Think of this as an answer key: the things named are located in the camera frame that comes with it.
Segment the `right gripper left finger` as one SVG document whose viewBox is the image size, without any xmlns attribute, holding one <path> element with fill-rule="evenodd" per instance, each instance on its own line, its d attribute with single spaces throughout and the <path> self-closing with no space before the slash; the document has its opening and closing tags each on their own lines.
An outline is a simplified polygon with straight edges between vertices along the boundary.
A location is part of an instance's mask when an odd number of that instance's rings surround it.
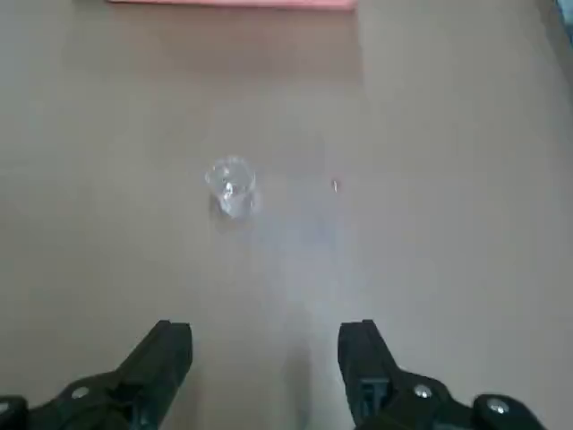
<svg viewBox="0 0 573 430">
<path fill-rule="evenodd" d="M 86 376 L 32 407 L 1 397 L 3 429 L 159 429 L 192 366 L 192 328 L 158 321 L 113 371 Z"/>
</svg>

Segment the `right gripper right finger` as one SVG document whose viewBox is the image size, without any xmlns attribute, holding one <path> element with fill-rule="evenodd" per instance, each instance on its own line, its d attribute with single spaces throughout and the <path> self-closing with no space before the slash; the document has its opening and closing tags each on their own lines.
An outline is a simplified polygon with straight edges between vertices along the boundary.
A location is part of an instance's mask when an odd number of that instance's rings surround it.
<svg viewBox="0 0 573 430">
<path fill-rule="evenodd" d="M 468 406 L 442 382 L 400 368 L 372 320 L 344 322 L 338 364 L 356 429 L 543 429 L 524 403 L 499 393 Z"/>
</svg>

